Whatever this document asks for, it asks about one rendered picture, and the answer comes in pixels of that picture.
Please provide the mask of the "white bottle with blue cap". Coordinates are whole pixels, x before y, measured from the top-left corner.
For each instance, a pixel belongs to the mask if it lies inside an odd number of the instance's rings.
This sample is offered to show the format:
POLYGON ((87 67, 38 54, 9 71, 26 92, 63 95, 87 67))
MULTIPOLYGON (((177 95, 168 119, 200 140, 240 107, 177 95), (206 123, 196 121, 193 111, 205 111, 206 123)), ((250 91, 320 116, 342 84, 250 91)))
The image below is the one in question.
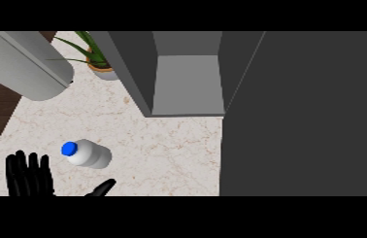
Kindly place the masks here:
POLYGON ((66 142, 60 152, 75 166, 91 169, 106 168, 112 160, 110 150, 85 139, 66 142))

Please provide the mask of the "grey open cabinet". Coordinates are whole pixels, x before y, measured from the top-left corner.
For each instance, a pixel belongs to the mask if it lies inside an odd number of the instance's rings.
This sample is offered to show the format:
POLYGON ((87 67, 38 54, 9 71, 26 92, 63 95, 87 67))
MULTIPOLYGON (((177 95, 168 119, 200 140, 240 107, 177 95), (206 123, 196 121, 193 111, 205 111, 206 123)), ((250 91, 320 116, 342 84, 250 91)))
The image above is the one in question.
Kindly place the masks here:
POLYGON ((146 117, 227 113, 262 31, 93 31, 90 35, 146 117))

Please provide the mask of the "green plant in orange pot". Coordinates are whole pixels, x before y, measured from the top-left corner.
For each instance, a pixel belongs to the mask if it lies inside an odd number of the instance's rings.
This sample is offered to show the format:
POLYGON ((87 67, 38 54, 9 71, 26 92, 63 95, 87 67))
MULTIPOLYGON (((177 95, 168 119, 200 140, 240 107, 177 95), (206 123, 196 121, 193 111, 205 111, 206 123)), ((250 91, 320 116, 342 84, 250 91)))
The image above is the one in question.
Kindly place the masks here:
POLYGON ((84 55, 84 59, 67 58, 67 61, 84 63, 98 79, 104 81, 116 81, 119 79, 116 72, 110 66, 101 50, 98 49, 91 35, 87 31, 76 31, 76 35, 87 44, 85 49, 73 42, 56 37, 56 40, 69 45, 84 55))

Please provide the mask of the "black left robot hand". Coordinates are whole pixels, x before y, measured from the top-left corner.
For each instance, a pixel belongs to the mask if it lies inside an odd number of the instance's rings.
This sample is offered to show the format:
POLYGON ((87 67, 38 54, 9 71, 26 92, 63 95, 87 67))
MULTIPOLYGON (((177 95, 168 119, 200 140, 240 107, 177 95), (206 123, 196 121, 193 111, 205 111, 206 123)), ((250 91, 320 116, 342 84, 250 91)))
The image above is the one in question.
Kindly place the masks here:
POLYGON ((10 196, 54 197, 48 155, 25 154, 22 150, 6 157, 6 181, 10 196))

